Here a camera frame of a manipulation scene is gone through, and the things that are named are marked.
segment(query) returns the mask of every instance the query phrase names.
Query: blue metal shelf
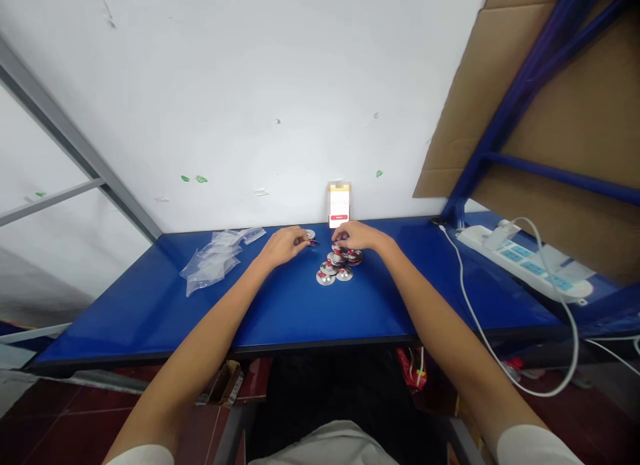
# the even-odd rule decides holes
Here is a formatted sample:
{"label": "blue metal shelf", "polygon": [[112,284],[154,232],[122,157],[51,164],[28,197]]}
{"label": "blue metal shelf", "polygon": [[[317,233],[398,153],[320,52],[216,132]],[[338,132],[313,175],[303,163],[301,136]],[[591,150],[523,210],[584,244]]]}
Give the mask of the blue metal shelf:
{"label": "blue metal shelf", "polygon": [[[640,190],[609,183],[562,169],[499,153],[536,94],[546,83],[614,23],[633,0],[613,0],[586,26],[581,26],[598,0],[558,0],[548,22],[533,45],[522,68],[505,94],[493,119],[478,142],[447,200],[441,217],[452,226],[465,224],[464,206],[492,163],[586,189],[631,205],[640,206]],[[640,284],[606,296],[576,310],[576,320],[586,336],[598,330],[614,332],[640,328]]]}

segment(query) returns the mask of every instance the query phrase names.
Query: plug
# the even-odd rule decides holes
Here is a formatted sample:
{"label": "plug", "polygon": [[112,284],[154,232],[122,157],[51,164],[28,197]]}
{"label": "plug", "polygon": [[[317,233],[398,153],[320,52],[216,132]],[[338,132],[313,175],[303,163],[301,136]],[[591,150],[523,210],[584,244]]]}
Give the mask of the plug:
{"label": "plug", "polygon": [[488,250],[495,251],[504,245],[507,240],[516,236],[520,230],[521,228],[519,226],[514,225],[509,220],[500,220],[498,226],[493,230],[493,233],[485,238],[482,245]]}

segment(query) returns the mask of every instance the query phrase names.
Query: blue tabletop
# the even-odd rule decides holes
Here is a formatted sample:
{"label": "blue tabletop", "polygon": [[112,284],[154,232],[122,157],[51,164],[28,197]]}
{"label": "blue tabletop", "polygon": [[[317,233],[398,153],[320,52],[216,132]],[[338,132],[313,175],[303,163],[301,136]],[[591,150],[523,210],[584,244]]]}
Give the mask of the blue tabletop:
{"label": "blue tabletop", "polygon": [[[475,327],[460,291],[455,252],[428,217],[366,223],[393,237],[456,312]],[[304,226],[316,232],[320,246],[307,247],[267,278],[240,325],[232,349],[269,346],[277,350],[291,344],[415,335],[399,292],[375,252],[364,251],[364,262],[354,268],[351,281],[320,286],[315,274],[331,251],[332,230],[326,223]],[[211,232],[161,236],[31,366],[170,354],[278,228],[269,227],[266,236],[242,245],[243,251],[237,256],[241,263],[223,281],[197,290],[189,298],[185,296],[186,282],[178,273],[196,249],[211,241]],[[471,259],[474,252],[463,248],[465,285],[483,328],[491,331],[559,324],[503,270],[476,263]]]}

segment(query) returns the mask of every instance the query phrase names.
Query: clear plastic bag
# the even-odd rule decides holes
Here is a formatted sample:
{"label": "clear plastic bag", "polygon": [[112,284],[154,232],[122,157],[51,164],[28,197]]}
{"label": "clear plastic bag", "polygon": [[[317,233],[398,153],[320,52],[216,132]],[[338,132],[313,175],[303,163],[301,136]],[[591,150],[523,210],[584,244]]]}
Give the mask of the clear plastic bag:
{"label": "clear plastic bag", "polygon": [[220,246],[211,242],[199,252],[193,254],[180,276],[187,280],[187,297],[195,290],[200,290],[222,280],[240,260],[235,256],[242,252],[236,246]]}
{"label": "clear plastic bag", "polygon": [[238,231],[214,231],[211,235],[211,243],[222,246],[233,246],[237,245],[241,238],[242,235]]}
{"label": "clear plastic bag", "polygon": [[255,242],[258,238],[266,233],[267,232],[262,227],[247,228],[240,232],[245,245],[249,245],[250,243]]}
{"label": "clear plastic bag", "polygon": [[249,245],[265,233],[266,231],[260,227],[242,231],[214,231],[211,242],[202,250],[196,250],[187,266],[180,272],[180,276],[187,280],[187,297],[195,290],[219,282],[240,263],[235,257],[242,252],[242,247],[238,244],[240,240]]}

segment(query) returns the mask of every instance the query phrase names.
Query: cardboard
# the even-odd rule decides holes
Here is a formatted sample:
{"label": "cardboard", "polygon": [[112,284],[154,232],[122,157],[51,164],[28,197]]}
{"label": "cardboard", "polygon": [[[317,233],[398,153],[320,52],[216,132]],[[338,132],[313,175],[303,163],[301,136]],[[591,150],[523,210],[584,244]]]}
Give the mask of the cardboard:
{"label": "cardboard", "polygon": [[[471,196],[498,215],[533,220],[545,242],[620,285],[640,273],[640,208],[494,165]],[[524,222],[518,226],[533,233]]]}
{"label": "cardboard", "polygon": [[209,403],[223,408],[231,408],[238,397],[244,379],[245,374],[240,368],[240,363],[235,360],[227,360],[213,379]]}
{"label": "cardboard", "polygon": [[[413,197],[451,194],[552,10],[527,5],[478,14]],[[434,185],[443,176],[446,183]]]}
{"label": "cardboard", "polygon": [[[552,0],[487,0],[449,92],[414,197],[451,194]],[[587,22],[612,0],[600,0]],[[537,94],[501,153],[640,188],[640,13],[632,9]],[[524,215],[543,239],[625,285],[640,279],[640,211],[582,189],[492,165],[471,196]]]}

